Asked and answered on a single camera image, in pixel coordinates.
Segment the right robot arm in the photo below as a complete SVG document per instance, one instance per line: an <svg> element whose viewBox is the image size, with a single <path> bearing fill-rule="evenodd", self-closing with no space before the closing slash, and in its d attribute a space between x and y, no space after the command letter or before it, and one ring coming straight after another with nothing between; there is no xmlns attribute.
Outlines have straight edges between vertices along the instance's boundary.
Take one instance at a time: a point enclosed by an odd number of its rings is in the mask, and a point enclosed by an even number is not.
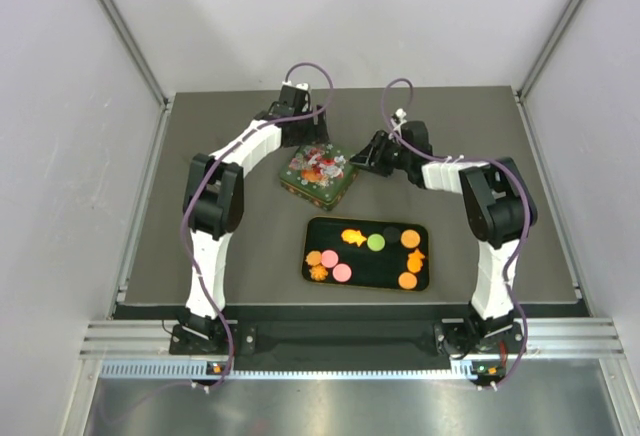
<svg viewBox="0 0 640 436"><path fill-rule="evenodd" d="M384 177L402 170L421 189L462 197L479 245L478 273L464 319L465 340L443 336L442 348L460 355L492 350L513 327L519 308L513 293L517 260L537 221L537 209L513 159L435 156L426 125L413 121L377 131L350 163Z"/></svg>

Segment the green christmas cookie tin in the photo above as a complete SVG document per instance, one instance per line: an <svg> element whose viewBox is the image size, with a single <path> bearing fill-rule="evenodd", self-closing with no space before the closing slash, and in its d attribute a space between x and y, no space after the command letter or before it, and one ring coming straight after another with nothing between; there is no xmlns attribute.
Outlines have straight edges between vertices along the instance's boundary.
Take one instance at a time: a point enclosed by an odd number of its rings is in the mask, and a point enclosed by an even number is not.
<svg viewBox="0 0 640 436"><path fill-rule="evenodd" d="M320 209L331 211L344 198L355 180L356 175L327 181L309 181L302 178L287 180L281 178L280 184L289 193L310 202Z"/></svg>

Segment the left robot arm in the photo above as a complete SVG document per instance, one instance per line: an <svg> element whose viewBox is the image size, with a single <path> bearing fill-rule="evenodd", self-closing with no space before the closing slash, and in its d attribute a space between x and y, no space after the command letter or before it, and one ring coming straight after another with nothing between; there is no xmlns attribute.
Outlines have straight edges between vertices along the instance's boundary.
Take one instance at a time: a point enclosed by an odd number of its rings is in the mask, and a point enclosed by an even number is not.
<svg viewBox="0 0 640 436"><path fill-rule="evenodd" d="M192 279L179 321L203 351L226 343L224 275L230 240L244 215L245 177L281 148L327 140L326 111L312 105L309 85L285 81L278 99L235 139L191 160L180 233Z"/></svg>

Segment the gold tin lid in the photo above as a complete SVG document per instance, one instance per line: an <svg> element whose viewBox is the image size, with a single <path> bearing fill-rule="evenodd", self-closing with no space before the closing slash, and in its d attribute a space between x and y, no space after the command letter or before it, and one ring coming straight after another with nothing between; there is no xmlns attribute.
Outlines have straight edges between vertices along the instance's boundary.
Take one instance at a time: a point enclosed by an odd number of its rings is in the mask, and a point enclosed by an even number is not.
<svg viewBox="0 0 640 436"><path fill-rule="evenodd" d="M302 178L309 181L327 181L334 178L358 175L350 164L351 154L333 143L302 145L279 173L279 180Z"/></svg>

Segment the black gold-rimmed tray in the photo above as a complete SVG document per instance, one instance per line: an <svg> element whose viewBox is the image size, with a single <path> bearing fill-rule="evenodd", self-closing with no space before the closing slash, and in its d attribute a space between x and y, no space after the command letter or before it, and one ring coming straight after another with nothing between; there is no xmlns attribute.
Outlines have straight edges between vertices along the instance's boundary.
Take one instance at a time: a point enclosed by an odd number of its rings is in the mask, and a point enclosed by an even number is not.
<svg viewBox="0 0 640 436"><path fill-rule="evenodd" d="M413 229L421 235L418 248L425 256L422 270L415 274L418 284L413 290L403 290L398 285L398 277L403 272L409 272L406 267L408 254L416 248L407 249L401 242L386 245L382 251L374 252L363 243L360 247L345 243L341 239L341 233L345 229L360 230L368 237L371 234L382 234L388 227L397 227L401 233L407 229ZM352 269L352 277L346 283L338 283L332 276L333 268L327 268L329 275L325 281L312 281L310 268L305 262L305 256L310 251L334 250L339 255L339 263L345 263ZM427 230L418 224L404 222L387 222L363 219L314 217L308 224L304 238L303 252L300 263L300 273L304 280L320 285L337 285L343 287L372 288L401 292L422 292L430 284L429 269L429 234Z"/></svg>

